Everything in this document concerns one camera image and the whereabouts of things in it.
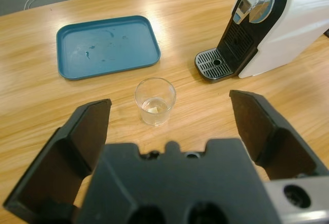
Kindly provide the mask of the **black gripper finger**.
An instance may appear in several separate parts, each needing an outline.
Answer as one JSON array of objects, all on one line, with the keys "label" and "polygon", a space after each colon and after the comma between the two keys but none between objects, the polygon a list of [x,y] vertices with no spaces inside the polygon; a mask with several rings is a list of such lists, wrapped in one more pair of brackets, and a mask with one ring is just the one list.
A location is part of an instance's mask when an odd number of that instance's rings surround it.
[{"label": "black gripper finger", "polygon": [[26,223],[74,223],[75,198],[105,144],[111,100],[76,108],[49,138],[4,202]]},{"label": "black gripper finger", "polygon": [[321,175],[319,157],[264,96],[241,90],[229,96],[248,154],[269,179]]}]

